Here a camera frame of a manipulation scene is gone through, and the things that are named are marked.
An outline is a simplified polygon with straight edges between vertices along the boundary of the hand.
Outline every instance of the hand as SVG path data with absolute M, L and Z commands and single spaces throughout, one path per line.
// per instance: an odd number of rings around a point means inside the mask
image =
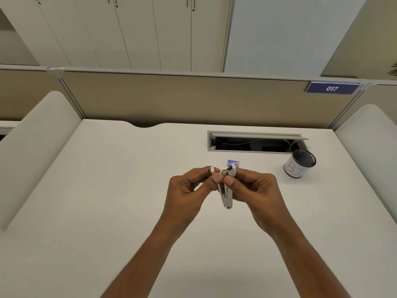
M 258 226 L 270 236 L 297 227 L 274 175 L 238 168 L 235 177 L 226 176 L 224 183 L 234 199 L 248 205 Z
M 211 191 L 218 189 L 222 180 L 220 169 L 211 174 L 211 167 L 194 168 L 184 175 L 170 179 L 164 210 L 156 225 L 171 231 L 177 240 L 193 221 L 205 198 Z

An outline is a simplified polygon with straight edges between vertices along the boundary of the person's right hand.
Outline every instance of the person's right hand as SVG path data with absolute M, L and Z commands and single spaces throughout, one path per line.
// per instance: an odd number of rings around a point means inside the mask
M 235 177 L 226 176 L 224 183 L 234 199 L 248 205 L 258 226 L 270 236 L 297 227 L 274 175 L 238 168 Z

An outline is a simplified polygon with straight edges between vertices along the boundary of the forearm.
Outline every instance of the forearm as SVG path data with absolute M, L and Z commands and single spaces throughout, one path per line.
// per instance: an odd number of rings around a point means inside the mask
M 297 225 L 272 237 L 301 298 L 350 298 Z
M 101 298 L 146 298 L 175 241 L 172 231 L 157 225 Z

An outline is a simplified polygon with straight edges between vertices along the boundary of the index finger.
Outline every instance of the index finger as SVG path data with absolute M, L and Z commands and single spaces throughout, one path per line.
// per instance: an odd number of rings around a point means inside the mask
M 261 177 L 261 173 L 248 169 L 237 168 L 236 175 L 234 177 L 242 182 L 255 183 Z
M 215 171 L 220 172 L 220 169 L 215 167 Z M 193 168 L 184 174 L 183 177 L 186 178 L 189 183 L 195 183 L 205 177 L 210 177 L 211 175 L 211 166 L 206 166 L 201 168 Z

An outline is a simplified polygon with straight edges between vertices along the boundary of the cubicle partition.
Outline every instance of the cubicle partition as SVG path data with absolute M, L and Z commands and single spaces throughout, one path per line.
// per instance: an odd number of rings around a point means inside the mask
M 359 87 L 346 95 L 306 93 L 310 81 Z M 367 103 L 382 103 L 397 121 L 397 81 L 13 65 L 0 65 L 0 120 L 22 119 L 52 90 L 62 92 L 82 118 L 142 127 L 177 122 L 336 129 Z

